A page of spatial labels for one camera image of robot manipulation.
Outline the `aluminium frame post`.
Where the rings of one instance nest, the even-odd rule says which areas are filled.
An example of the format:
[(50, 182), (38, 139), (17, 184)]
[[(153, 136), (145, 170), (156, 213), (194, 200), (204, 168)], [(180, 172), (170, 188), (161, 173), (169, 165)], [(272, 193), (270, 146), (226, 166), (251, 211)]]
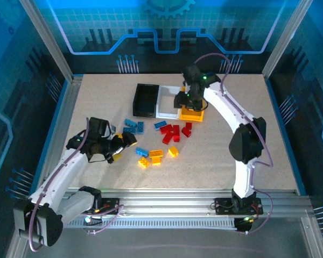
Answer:
[(262, 70), (262, 75), (265, 80), (269, 79), (312, 3), (313, 0), (299, 0), (298, 5), (287, 22), (279, 40), (275, 45), (275, 48), (271, 52), (271, 55), (267, 60), (264, 69)]
[(72, 83), (74, 75), (38, 7), (33, 0), (19, 0), (19, 2), (23, 6), (62, 75), (67, 82)]

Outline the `white plastic container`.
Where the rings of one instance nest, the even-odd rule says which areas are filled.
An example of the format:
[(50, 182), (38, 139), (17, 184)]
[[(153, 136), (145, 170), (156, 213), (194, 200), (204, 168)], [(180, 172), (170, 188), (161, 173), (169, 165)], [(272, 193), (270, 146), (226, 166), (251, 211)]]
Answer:
[(174, 98), (180, 87), (160, 85), (156, 104), (156, 118), (178, 120), (179, 110), (174, 108)]

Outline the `blue table edge strip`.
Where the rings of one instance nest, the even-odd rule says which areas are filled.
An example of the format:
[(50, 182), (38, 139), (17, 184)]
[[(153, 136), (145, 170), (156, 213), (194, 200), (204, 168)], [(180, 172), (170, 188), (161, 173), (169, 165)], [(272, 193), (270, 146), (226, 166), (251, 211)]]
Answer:
[(37, 188), (37, 185), (38, 185), (38, 181), (39, 181), (39, 179), (41, 177), (44, 162), (46, 160), (47, 152), (48, 152), (49, 146), (50, 146), (51, 141), (52, 141), (52, 136), (53, 136), (53, 133), (54, 133), (54, 130), (55, 130), (55, 127), (56, 127), (57, 119), (58, 119), (58, 116), (59, 116), (59, 112), (61, 110), (61, 106), (62, 106), (62, 103), (63, 103), (63, 100), (64, 100), (65, 93), (67, 91), (67, 88), (68, 88), (68, 81), (66, 80), (63, 83), (63, 86), (62, 86), (62, 89), (61, 89), (60, 97), (59, 97), (59, 100), (57, 102), (57, 105), (56, 105), (56, 108), (55, 108), (55, 111), (54, 111), (54, 115), (53, 115), (49, 130), (48, 130), (48, 134), (47, 134), (45, 144), (43, 146), (43, 150), (42, 150), (42, 153), (41, 153), (38, 165), (37, 165), (37, 169), (36, 169), (33, 181), (32, 181), (32, 185), (30, 187), (29, 194), (32, 194), (35, 191), (35, 189)]
[(276, 116), (276, 119), (277, 119), (279, 130), (280, 130), (280, 133), (281, 133), (281, 136), (282, 136), (282, 139), (283, 139), (283, 143), (284, 143), (284, 146), (285, 146), (285, 149), (286, 149), (287, 156), (289, 158), (289, 162), (290, 162), (290, 165), (291, 165), (291, 168), (292, 168), (293, 176), (294, 176), (294, 179), (295, 179), (295, 182), (296, 182), (296, 185), (297, 185), (298, 193), (301, 196), (306, 196), (307, 192), (306, 192), (306, 189), (305, 189), (305, 186), (304, 186), (304, 182), (303, 182), (303, 179), (301, 177), (301, 173), (299, 171), (299, 168), (298, 168), (298, 165), (297, 165), (297, 162), (296, 162), (296, 158), (295, 158), (294, 152), (292, 150), (291, 143), (289, 141), (289, 137), (288, 137), (288, 134), (287, 134), (287, 131), (286, 131), (286, 127), (284, 125), (284, 122), (283, 122), (282, 117), (281, 117), (281, 113), (279, 111), (279, 106), (278, 106), (274, 91), (272, 89), (272, 85), (271, 85), (271, 83), (270, 83), (270, 81), (268, 79), (265, 79), (265, 84), (266, 84), (266, 87), (268, 89), (268, 93), (269, 93), (271, 103), (272, 103), (272, 106), (273, 106), (273, 109), (274, 109), (274, 112), (275, 112), (275, 116)]

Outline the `black plastic container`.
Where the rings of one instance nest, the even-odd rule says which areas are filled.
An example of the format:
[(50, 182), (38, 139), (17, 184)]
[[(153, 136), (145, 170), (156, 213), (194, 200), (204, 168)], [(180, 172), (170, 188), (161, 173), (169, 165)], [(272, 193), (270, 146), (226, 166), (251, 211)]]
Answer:
[(132, 115), (135, 117), (156, 117), (159, 85), (137, 84), (132, 104)]

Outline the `aluminium side rail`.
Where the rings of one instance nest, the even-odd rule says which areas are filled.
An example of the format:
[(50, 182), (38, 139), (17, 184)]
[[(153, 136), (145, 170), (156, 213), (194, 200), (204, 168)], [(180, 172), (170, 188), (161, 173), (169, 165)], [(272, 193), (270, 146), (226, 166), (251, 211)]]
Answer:
[(65, 93), (56, 127), (52, 136), (52, 141), (47, 152), (46, 160), (44, 162), (39, 184), (42, 184), (47, 179), (62, 156), (82, 79), (83, 75), (75, 75), (73, 82), (71, 84), (68, 84), (68, 88)]

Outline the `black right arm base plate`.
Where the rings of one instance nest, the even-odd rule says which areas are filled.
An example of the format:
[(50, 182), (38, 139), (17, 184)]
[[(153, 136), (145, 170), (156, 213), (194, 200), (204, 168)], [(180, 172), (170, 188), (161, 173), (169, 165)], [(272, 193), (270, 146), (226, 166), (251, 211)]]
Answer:
[(260, 198), (256, 198), (252, 201), (252, 204), (248, 204), (245, 208), (240, 208), (239, 211), (234, 211), (231, 198), (215, 198), (210, 208), (215, 210), (216, 215), (252, 216), (257, 214), (262, 215), (264, 213)]

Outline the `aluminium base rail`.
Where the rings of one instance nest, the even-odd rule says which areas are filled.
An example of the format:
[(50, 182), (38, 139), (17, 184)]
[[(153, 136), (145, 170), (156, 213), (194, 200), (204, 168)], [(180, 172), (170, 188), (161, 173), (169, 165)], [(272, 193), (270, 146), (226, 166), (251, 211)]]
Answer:
[[(84, 211), (95, 203), (96, 196), (119, 198), (123, 211), (130, 216), (190, 216), (198, 217), (207, 213), (215, 198), (231, 198), (231, 190), (216, 189), (107, 189), (101, 191), (91, 187), (67, 189), (66, 191), (39, 188), (28, 199), (35, 205), (51, 208), (61, 214), (74, 206)], [(313, 215), (310, 198), (298, 196), (293, 190), (259, 191), (263, 215), (274, 217), (303, 217)]]

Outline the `yellow plastic container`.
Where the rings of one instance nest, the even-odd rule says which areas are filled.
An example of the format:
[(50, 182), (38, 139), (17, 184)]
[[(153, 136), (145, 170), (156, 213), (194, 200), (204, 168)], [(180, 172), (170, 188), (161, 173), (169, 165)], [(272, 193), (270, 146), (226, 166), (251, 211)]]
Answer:
[(202, 122), (204, 113), (204, 111), (194, 111), (193, 109), (188, 109), (184, 105), (181, 105), (181, 108), (178, 110), (178, 119), (184, 121)]

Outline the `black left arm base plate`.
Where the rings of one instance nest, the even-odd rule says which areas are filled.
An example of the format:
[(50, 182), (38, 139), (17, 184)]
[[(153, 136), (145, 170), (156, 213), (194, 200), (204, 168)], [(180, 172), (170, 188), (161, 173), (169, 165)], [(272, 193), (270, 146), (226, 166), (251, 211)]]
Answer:
[(118, 206), (120, 205), (119, 198), (102, 198), (96, 213), (105, 213), (116, 215), (119, 212)]

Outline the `black connector box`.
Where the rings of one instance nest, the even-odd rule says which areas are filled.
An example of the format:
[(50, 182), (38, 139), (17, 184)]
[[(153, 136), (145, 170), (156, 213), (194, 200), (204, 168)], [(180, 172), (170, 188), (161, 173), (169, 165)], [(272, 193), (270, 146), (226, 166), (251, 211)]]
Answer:
[(250, 215), (244, 216), (242, 218), (235, 218), (234, 226), (239, 233), (246, 234), (251, 230), (254, 221), (258, 218), (258, 215)]
[(95, 232), (104, 227), (103, 215), (84, 215), (85, 231)]

